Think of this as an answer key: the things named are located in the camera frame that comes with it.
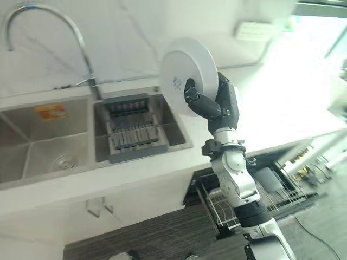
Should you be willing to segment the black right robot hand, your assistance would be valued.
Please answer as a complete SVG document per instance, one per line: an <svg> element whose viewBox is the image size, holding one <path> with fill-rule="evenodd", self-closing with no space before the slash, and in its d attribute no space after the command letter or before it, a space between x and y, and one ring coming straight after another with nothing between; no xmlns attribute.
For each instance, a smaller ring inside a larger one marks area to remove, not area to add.
<svg viewBox="0 0 347 260"><path fill-rule="evenodd" d="M208 131L212 135L220 128L236 130L240 116L236 88L222 73L217 74L219 81L215 100L201 94L191 78L187 79L184 89L186 104L197 115L208 120Z"/></svg>

